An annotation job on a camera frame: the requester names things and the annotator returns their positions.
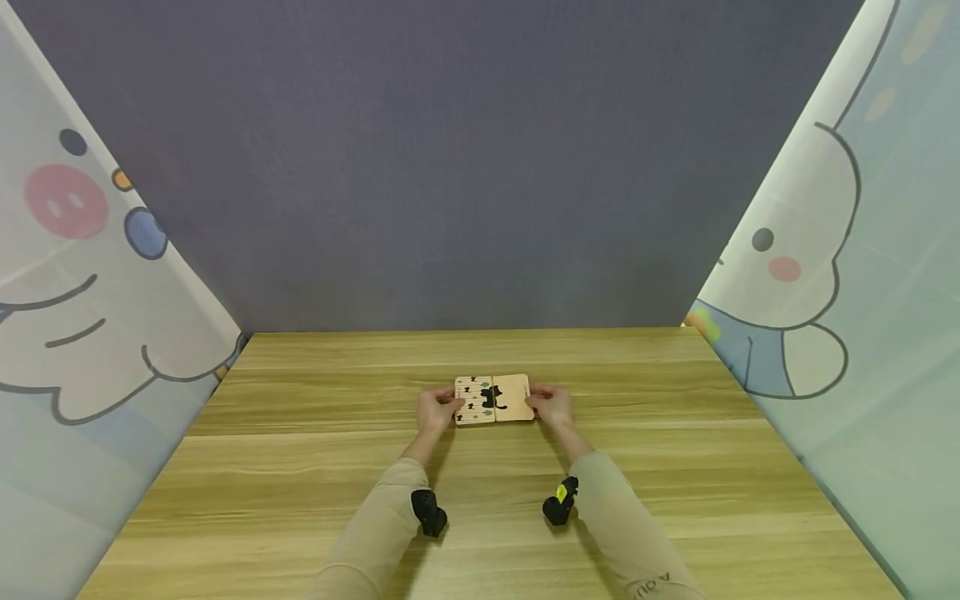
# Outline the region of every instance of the wood grain tabletop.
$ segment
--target wood grain tabletop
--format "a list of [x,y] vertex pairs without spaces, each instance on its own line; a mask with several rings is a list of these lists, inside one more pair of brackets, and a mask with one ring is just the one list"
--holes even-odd
[[[256,334],[80,597],[302,598],[417,392],[514,372],[572,391],[710,598],[900,597],[692,328]],[[450,522],[388,598],[620,597],[540,514],[564,465],[539,421],[451,427],[427,471]]]

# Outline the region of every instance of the forearm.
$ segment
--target forearm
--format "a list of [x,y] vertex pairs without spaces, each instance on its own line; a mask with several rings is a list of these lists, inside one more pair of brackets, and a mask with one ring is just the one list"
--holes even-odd
[[555,430],[578,480],[577,514],[628,598],[702,599],[697,582],[620,469],[570,425]]
[[443,434],[444,431],[442,429],[426,429],[419,432],[417,437],[407,446],[407,449],[403,450],[400,458],[411,458],[421,465],[429,464],[430,459],[433,458],[434,450],[437,449],[437,443]]
[[[427,449],[423,441],[418,448]],[[330,549],[307,596],[310,600],[373,600],[383,595],[420,526],[410,496],[429,487],[422,465],[404,452],[380,477]]]

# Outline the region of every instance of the black cat illustration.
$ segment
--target black cat illustration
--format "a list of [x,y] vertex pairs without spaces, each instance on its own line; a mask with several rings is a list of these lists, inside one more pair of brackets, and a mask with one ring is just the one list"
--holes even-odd
[[505,410],[507,408],[506,406],[497,406],[496,404],[496,397],[500,396],[501,394],[503,393],[500,392],[500,386],[496,386],[496,385],[481,391],[480,396],[484,397],[482,406],[484,408],[493,408],[495,406],[496,408]]

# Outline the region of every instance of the puzzle piece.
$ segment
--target puzzle piece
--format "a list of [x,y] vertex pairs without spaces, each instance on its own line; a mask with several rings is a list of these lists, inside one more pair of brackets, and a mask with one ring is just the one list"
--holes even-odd
[[458,425],[488,423],[501,420],[533,420],[533,409],[527,406],[530,382],[526,375],[476,375],[454,380],[456,397],[466,402],[457,411]]

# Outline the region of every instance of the person's left hand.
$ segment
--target person's left hand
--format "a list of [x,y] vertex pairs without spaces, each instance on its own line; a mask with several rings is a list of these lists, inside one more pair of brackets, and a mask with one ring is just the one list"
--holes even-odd
[[421,433],[443,433],[453,421],[453,414],[464,405],[462,398],[453,397],[453,386],[420,392],[417,400],[417,426]]

